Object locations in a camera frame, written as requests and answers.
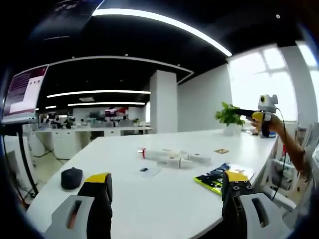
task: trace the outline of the white column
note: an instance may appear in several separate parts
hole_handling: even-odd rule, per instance
[[[150,126],[153,133],[177,132],[176,73],[157,70],[150,78]]]
[[[310,123],[318,121],[316,96],[309,69],[297,46],[281,47],[280,50],[295,89],[298,123],[301,127],[307,127]]]

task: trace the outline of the table surface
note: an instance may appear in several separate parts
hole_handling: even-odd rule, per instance
[[[127,130],[152,130],[150,127],[113,127],[113,128],[91,128],[91,127],[84,127],[84,128],[72,128],[72,129],[52,129],[52,128],[45,128],[39,129],[35,131],[36,133],[48,133],[48,132],[57,132],[57,131],[75,131],[75,132],[94,132],[94,131],[127,131]]]
[[[71,167],[83,170],[84,178],[110,172],[113,183],[113,239],[198,238],[221,222],[221,196],[194,182],[222,163],[254,169],[254,183],[261,173],[275,138],[261,139],[246,133],[224,136],[220,130],[148,134],[126,137],[100,137],[66,163],[42,188],[27,211],[35,227],[44,232],[55,209],[71,194],[62,190],[61,172]],[[210,166],[192,169],[161,168],[153,177],[141,175],[141,168],[156,168],[143,160],[141,148],[184,150],[211,156]],[[228,149],[226,154],[214,152]]]

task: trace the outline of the ceiling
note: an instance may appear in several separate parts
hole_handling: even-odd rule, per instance
[[[21,47],[12,53],[15,72],[66,59],[83,60],[67,61],[49,68],[40,92],[40,109],[49,105],[62,109],[69,103],[79,103],[79,97],[82,97],[47,98],[50,94],[83,90],[148,90],[149,78],[156,69],[176,72],[177,81],[194,72],[185,79],[186,82],[226,63],[227,57],[222,52],[197,36],[163,22],[134,16],[93,16],[70,37],[26,41],[29,32],[55,2],[58,1],[42,1],[43,11],[33,13],[30,21],[26,17],[21,22],[25,30],[20,36],[15,35]],[[233,55],[271,43],[292,45],[301,38],[296,20],[286,6],[279,5],[277,1],[199,2],[106,0],[99,9],[136,9],[173,18],[207,34]],[[136,59],[85,58],[91,56],[128,56],[175,67]],[[149,100],[149,95],[140,94],[98,93],[84,96],[93,96],[97,102]]]

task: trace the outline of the ceiling light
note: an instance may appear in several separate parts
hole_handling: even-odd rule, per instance
[[[89,102],[89,103],[73,103],[68,106],[90,106],[90,105],[145,105],[144,102]]]
[[[101,16],[101,15],[138,16],[138,17],[144,17],[144,18],[148,18],[148,19],[152,19],[152,20],[156,20],[156,21],[161,21],[161,22],[173,25],[175,27],[181,28],[185,31],[188,31],[189,33],[203,39],[204,41],[206,41],[209,44],[216,47],[218,50],[220,50],[226,56],[232,55],[231,52],[228,51],[225,47],[223,47],[221,44],[219,44],[217,41],[213,40],[209,36],[200,32],[199,30],[197,30],[191,26],[188,26],[185,23],[182,23],[180,21],[174,20],[174,19],[166,17],[166,16],[162,16],[162,15],[155,14],[152,12],[147,12],[147,11],[139,11],[139,10],[132,10],[132,9],[118,9],[118,8],[98,9],[98,10],[95,10],[92,14],[92,16]]]
[[[60,94],[54,94],[47,96],[48,98],[57,97],[57,96],[68,96],[76,94],[91,94],[91,93],[135,93],[135,94],[150,94],[150,91],[129,91],[129,90],[96,90],[96,91],[75,91],[75,92],[66,92]]]
[[[50,108],[56,108],[56,106],[46,106],[46,109],[50,109]]]

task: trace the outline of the monitor screen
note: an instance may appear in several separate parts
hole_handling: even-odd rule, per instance
[[[15,75],[4,104],[2,123],[30,122],[35,119],[40,89],[48,65]]]

